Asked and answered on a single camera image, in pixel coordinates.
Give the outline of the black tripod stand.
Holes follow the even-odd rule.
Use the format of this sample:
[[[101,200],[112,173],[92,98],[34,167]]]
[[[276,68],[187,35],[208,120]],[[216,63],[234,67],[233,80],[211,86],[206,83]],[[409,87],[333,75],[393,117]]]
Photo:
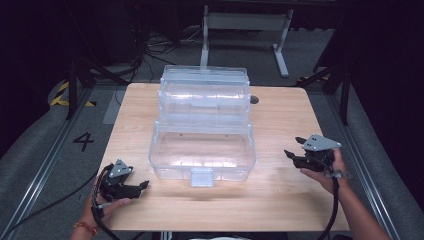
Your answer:
[[[338,88],[341,88],[341,96],[339,101],[339,116],[344,125],[348,125],[347,111],[350,93],[351,73],[347,64],[338,64],[327,67],[310,77],[301,77],[296,87],[304,88],[324,77],[328,77],[322,87],[325,95],[334,95]]]
[[[94,69],[100,75],[106,77],[107,79],[112,80],[121,86],[126,86],[129,84],[128,81],[125,81],[115,73],[107,70],[103,66],[94,63],[91,60],[80,56],[74,56],[71,58],[71,63],[68,72],[68,89],[69,89],[69,105],[68,105],[68,114],[66,119],[70,120],[78,109],[77,103],[77,82],[80,82],[83,88],[93,88],[96,84],[93,73],[91,70]]]

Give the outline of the grey metal stand frame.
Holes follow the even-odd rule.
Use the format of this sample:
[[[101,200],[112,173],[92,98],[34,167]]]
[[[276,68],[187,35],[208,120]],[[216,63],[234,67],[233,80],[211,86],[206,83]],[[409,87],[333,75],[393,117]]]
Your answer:
[[[254,30],[279,31],[280,38],[272,45],[272,50],[283,78],[289,76],[289,71],[283,56],[283,46],[290,28],[294,10],[289,9],[283,14],[253,14],[253,13],[219,13],[211,12],[208,6],[204,7],[202,34],[203,44],[200,65],[207,66],[209,58],[209,30]]]

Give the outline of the person's right hand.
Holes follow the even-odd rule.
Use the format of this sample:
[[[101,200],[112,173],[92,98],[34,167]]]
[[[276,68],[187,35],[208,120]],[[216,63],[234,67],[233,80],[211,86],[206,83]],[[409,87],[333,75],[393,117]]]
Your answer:
[[[342,159],[341,151],[338,148],[333,149],[333,155],[334,155],[334,162],[333,162],[333,169],[335,171],[339,171],[342,173],[346,173],[347,169]],[[321,186],[328,191],[329,193],[333,194],[333,181],[330,178],[327,178],[323,172],[314,172],[312,170],[301,168],[300,172],[309,178],[316,180],[321,184]],[[339,178],[338,179],[339,184],[339,192],[343,193],[347,189],[350,189],[349,180],[347,178]]]

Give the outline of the grey metal floor rail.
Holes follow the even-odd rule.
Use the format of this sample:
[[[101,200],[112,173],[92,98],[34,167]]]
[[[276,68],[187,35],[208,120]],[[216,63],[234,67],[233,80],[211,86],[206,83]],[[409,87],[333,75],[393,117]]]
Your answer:
[[[38,167],[37,172],[30,182],[28,188],[25,191],[17,209],[11,217],[8,225],[5,227],[3,233],[0,235],[0,240],[13,240],[15,237],[15,231],[17,231],[24,220],[29,217],[29,214],[37,201],[39,194],[41,193],[50,173],[52,172],[54,165],[57,162],[58,154],[63,148],[63,144],[70,130],[72,129],[77,117],[81,112],[81,108],[85,105],[85,102],[91,96],[92,91],[90,89],[83,89],[80,95],[77,97],[76,109],[74,115],[69,119],[65,120],[61,125],[61,128],[54,138],[54,142],[43,158],[41,165]]]
[[[400,240],[398,231],[387,211],[382,196],[376,187],[372,175],[366,168],[364,158],[362,157],[349,128],[344,124],[339,115],[339,107],[336,97],[333,95],[327,95],[325,99],[331,109],[332,115],[336,118],[338,128],[343,137],[343,146],[352,155],[352,164],[377,221],[387,231],[392,240]]]

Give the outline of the person's left hand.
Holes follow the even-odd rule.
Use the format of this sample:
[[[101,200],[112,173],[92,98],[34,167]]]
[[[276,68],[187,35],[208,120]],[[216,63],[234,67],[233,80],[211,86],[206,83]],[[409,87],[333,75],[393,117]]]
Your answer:
[[[108,206],[106,206],[103,209],[103,217],[101,218],[102,222],[108,223],[113,212],[115,212],[116,210],[124,206],[129,205],[130,203],[131,203],[131,200],[129,198],[114,200],[112,203],[110,203]],[[84,222],[91,228],[97,228],[98,225],[93,218],[91,207],[92,207],[92,193],[89,193],[86,198],[86,202],[82,211],[82,215],[79,219],[79,222]]]

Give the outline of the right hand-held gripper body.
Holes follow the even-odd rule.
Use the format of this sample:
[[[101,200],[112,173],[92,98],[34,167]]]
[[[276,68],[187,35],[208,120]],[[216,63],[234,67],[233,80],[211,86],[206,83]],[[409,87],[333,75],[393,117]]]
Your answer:
[[[341,144],[324,136],[312,134],[304,144],[300,144],[305,151],[302,160],[293,162],[296,168],[306,168],[314,172],[329,170],[334,162],[333,149],[340,148]]]

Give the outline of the yellow black floor tape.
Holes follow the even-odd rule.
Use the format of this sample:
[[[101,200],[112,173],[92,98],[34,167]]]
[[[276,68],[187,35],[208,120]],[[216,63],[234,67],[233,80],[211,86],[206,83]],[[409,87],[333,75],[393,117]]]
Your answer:
[[[65,91],[68,89],[68,87],[69,87],[69,82],[64,81],[60,85],[59,89],[57,90],[56,95],[54,96],[53,100],[50,102],[50,106],[55,106],[55,105],[69,106],[68,100],[62,100],[62,97],[63,97]],[[87,101],[85,103],[85,106],[95,107],[95,106],[97,106],[97,102],[96,101]]]

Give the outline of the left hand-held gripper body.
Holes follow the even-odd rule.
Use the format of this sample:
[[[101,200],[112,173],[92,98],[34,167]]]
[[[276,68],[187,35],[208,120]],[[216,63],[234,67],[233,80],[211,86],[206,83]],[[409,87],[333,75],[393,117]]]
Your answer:
[[[132,173],[133,167],[125,164],[121,159],[105,167],[105,173],[100,180],[100,194],[105,200],[123,198],[134,199],[141,194],[141,186],[126,185],[125,181]]]

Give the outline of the clear plastic tiered storage box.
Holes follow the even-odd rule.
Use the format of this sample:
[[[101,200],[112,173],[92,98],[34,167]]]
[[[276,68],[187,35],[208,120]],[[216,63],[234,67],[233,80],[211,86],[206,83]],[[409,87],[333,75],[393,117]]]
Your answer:
[[[148,161],[193,187],[244,181],[256,165],[251,90],[244,68],[166,66]]]

